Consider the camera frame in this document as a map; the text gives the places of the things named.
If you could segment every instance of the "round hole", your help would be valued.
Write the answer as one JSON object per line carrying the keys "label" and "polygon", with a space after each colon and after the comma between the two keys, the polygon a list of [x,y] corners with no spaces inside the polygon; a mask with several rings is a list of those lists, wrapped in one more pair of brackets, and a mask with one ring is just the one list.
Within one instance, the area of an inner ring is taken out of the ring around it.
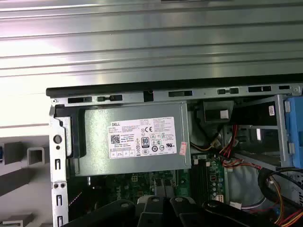
{"label": "round hole", "polygon": [[53,137],[53,141],[56,143],[56,144],[59,144],[62,142],[62,137],[60,135],[55,135]]}

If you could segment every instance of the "blue drive bracket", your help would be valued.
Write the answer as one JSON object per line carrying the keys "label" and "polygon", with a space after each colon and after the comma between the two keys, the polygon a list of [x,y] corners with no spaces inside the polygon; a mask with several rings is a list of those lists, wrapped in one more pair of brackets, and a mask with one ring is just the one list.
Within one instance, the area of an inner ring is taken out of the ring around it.
{"label": "blue drive bracket", "polygon": [[292,154],[293,165],[303,167],[303,97],[288,98],[289,110],[285,109],[285,123],[288,133],[288,149]]}

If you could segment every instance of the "yellow wire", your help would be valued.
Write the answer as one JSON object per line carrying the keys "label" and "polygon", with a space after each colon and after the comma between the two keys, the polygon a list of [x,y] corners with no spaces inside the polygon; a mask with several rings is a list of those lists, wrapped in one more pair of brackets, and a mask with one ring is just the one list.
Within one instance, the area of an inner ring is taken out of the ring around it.
{"label": "yellow wire", "polygon": [[279,223],[282,220],[283,215],[284,215],[284,212],[283,212],[283,199],[282,199],[282,196],[281,196],[281,193],[280,193],[280,190],[278,188],[276,180],[272,176],[270,177],[270,179],[274,183],[274,186],[276,188],[276,192],[277,192],[277,194],[279,196],[279,200],[280,200],[280,215],[279,215],[278,219],[275,221],[275,224],[277,224],[277,223]]}
{"label": "yellow wire", "polygon": [[291,226],[294,222],[296,222],[300,217],[302,217],[303,216],[303,212],[302,213],[300,213],[300,214],[298,214],[296,217],[294,217],[292,220],[290,220],[289,222],[287,222],[287,223],[285,223],[285,224],[283,224],[283,225],[281,225],[281,227],[289,227],[289,226]]}
{"label": "yellow wire", "polygon": [[206,149],[202,149],[202,148],[200,148],[200,147],[197,147],[195,144],[193,144],[193,143],[191,143],[191,145],[193,146],[193,147],[195,147],[196,149],[198,149],[198,150],[201,150],[201,151],[208,151],[208,150],[210,150],[211,148],[213,148],[213,144],[211,144],[211,146],[209,147],[209,148],[206,148]]}

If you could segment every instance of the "rectangular slot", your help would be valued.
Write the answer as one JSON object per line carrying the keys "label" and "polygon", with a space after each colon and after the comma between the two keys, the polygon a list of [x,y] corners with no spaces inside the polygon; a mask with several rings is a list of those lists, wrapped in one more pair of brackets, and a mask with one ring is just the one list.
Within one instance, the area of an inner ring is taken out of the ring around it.
{"label": "rectangular slot", "polygon": [[153,91],[143,91],[144,102],[153,102]]}
{"label": "rectangular slot", "polygon": [[290,89],[290,86],[289,85],[282,85],[282,86],[279,86],[279,89],[280,90],[288,90],[288,89]]}
{"label": "rectangular slot", "polygon": [[299,132],[299,146],[303,147],[303,131]]}
{"label": "rectangular slot", "polygon": [[249,87],[248,92],[262,92],[262,87]]}
{"label": "rectangular slot", "polygon": [[218,91],[218,95],[224,95],[224,94],[226,94],[225,89],[218,89],[217,91]]}
{"label": "rectangular slot", "polygon": [[271,86],[263,86],[262,91],[271,91]]}
{"label": "rectangular slot", "polygon": [[110,96],[109,97],[110,101],[122,101],[123,100],[123,96],[122,95],[116,95],[116,96]]}
{"label": "rectangular slot", "polygon": [[239,89],[237,87],[230,88],[229,89],[229,93],[230,94],[238,94],[239,93]]}
{"label": "rectangular slot", "polygon": [[3,161],[3,147],[0,146],[0,163]]}
{"label": "rectangular slot", "polygon": [[55,159],[55,170],[61,169],[60,159]]}
{"label": "rectangular slot", "polygon": [[63,216],[57,217],[57,224],[58,224],[58,227],[63,226]]}
{"label": "rectangular slot", "polygon": [[68,98],[67,103],[72,104],[72,103],[91,103],[92,102],[92,97],[77,97],[77,98]]}
{"label": "rectangular slot", "polygon": [[56,196],[56,202],[57,202],[57,206],[62,206],[62,196],[61,195]]}
{"label": "rectangular slot", "polygon": [[193,91],[170,91],[169,97],[193,96]]}
{"label": "rectangular slot", "polygon": [[248,92],[264,92],[271,91],[271,86],[249,87]]}
{"label": "rectangular slot", "polygon": [[98,102],[104,102],[105,100],[106,100],[106,98],[104,96],[97,97]]}

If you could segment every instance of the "wire bundle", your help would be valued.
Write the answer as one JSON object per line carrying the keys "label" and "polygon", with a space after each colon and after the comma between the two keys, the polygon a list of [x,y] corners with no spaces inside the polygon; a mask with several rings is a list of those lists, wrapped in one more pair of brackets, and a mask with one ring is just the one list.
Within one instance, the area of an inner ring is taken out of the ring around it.
{"label": "wire bundle", "polygon": [[232,163],[228,163],[226,160],[223,161],[223,164],[222,164],[225,168],[235,168],[235,167],[238,167],[238,166],[250,166],[250,167],[253,167],[255,169],[258,169],[260,170],[261,167],[258,166],[258,165],[255,165],[255,164],[252,164],[252,163],[243,163],[243,160],[241,159],[236,159],[234,162]]}
{"label": "wire bundle", "polygon": [[235,139],[237,137],[237,131],[238,131],[238,126],[237,125],[233,125],[232,126],[232,137],[231,137],[231,141],[225,145],[222,150],[219,152],[219,154],[223,153],[223,156],[226,158],[230,158],[231,157],[231,153],[232,153],[232,147],[234,145]]}

